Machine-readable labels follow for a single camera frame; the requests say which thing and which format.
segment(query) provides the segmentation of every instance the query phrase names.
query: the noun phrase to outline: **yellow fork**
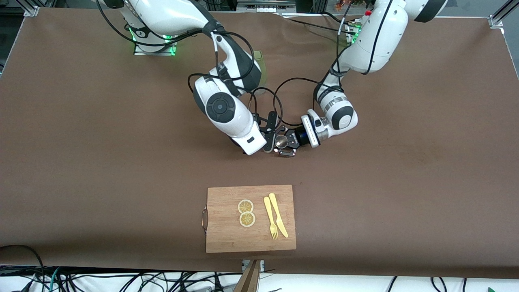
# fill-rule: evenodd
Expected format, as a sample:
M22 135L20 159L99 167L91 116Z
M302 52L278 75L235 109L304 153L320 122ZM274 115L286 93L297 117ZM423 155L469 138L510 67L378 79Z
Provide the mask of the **yellow fork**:
M269 197L263 198L263 203L265 203L265 208L267 208L268 220L270 220L270 234L273 239L278 239L278 227L274 224L274 218L272 217L272 207L270 205Z

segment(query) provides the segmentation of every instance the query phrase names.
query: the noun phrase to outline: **green led light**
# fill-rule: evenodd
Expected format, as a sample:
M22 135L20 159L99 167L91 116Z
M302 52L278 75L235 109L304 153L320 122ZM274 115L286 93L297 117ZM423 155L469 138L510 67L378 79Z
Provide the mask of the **green led light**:
M133 35L133 32L131 31L131 29L129 29L130 33L131 33L131 38L133 39L134 42L136 42L137 40L135 39L135 36Z

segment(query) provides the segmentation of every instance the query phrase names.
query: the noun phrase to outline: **metal frame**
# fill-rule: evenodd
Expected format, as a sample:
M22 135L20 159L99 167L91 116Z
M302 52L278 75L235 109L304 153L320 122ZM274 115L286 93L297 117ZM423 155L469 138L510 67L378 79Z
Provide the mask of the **metal frame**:
M22 9L25 11L23 16L34 17L38 14L38 4L29 0L16 0L16 2L18 2L18 4L20 4L20 7L22 7Z
M488 17L488 24L492 29L500 29L503 27L503 19L510 15L515 8L519 6L519 0L507 0L501 8Z

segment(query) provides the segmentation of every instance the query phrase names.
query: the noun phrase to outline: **cutting board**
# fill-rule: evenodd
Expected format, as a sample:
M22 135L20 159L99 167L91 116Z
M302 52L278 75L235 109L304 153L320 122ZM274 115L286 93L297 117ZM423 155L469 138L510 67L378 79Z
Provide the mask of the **cutting board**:
M270 235L270 221L263 203L263 198L269 193L276 194L279 213L289 237L284 237L279 230L277 240ZM256 221L250 227L243 227L239 221L238 204L245 199L254 204L252 213ZM289 184L208 188L207 214L207 253L296 249L294 198ZM272 216L275 221L274 208Z

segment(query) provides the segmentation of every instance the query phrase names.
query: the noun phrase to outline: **metal handle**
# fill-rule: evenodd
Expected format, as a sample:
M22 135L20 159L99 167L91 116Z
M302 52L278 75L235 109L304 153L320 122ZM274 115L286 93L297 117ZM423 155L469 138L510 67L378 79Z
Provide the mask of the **metal handle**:
M207 227L203 224L203 220L205 218L205 216L204 216L205 214L207 214L207 221L208 221L208 224L209 224L209 213L207 213L207 204L204 207L204 209L202 210L202 229L203 229L204 234L207 235Z

